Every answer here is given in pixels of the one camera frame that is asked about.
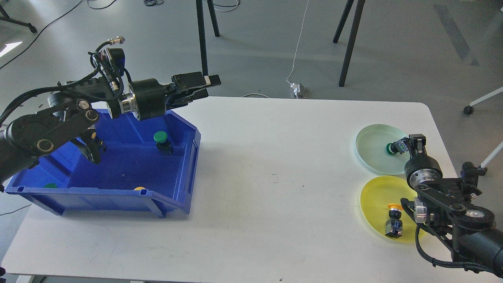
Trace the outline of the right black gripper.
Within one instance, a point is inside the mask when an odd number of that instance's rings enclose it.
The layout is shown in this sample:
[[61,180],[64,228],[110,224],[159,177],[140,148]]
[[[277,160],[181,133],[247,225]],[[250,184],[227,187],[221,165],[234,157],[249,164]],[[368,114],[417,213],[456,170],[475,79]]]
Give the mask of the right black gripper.
[[425,181],[442,179],[442,170],[437,160],[426,154],[426,136],[410,134],[400,142],[400,154],[408,154],[405,175],[412,189]]

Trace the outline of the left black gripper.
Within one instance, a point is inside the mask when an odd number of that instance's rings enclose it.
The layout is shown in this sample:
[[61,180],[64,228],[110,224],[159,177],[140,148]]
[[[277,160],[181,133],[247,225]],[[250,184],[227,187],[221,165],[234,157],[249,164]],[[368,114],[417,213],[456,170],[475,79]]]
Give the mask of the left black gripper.
[[194,100],[209,97],[206,88],[221,85],[219,75],[189,72],[173,75],[171,83],[160,84],[156,79],[143,79],[128,84],[134,100],[133,115],[138,121],[165,115],[167,110],[187,106]]

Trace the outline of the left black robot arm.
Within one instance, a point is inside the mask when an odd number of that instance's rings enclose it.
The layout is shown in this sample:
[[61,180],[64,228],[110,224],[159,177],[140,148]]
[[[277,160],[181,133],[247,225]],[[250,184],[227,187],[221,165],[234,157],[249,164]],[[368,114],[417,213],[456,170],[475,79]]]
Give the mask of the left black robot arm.
[[93,103],[105,102],[108,114],[116,119],[131,114],[138,121],[157,118],[167,111],[207,98],[207,88],[221,84],[219,75],[190,72],[173,75],[171,83],[156,79],[132,81],[125,68],[121,36],[106,40],[90,52],[93,71],[66,84],[35,88],[16,97],[1,114],[1,122],[24,102],[50,93],[49,107],[23,115],[1,131],[1,182],[25,169],[34,168],[41,157],[48,156],[66,143],[73,143],[90,162],[101,162],[104,144],[94,129],[99,113]]

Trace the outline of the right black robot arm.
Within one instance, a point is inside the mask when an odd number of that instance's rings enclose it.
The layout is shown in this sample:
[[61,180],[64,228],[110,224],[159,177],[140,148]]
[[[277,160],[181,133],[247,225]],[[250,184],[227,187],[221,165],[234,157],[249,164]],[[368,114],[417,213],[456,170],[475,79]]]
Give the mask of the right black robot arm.
[[[426,152],[426,137],[411,134],[387,145],[390,154],[409,153],[404,166],[408,186],[417,196],[400,200],[404,212],[415,222],[415,245],[422,258],[434,267],[461,268],[474,273],[489,272],[502,277],[503,235],[495,215],[472,203],[481,195],[478,177],[483,168],[471,162],[462,165],[460,178],[445,178],[439,163]],[[421,247],[423,230],[439,239],[451,253],[451,261],[428,255]]]

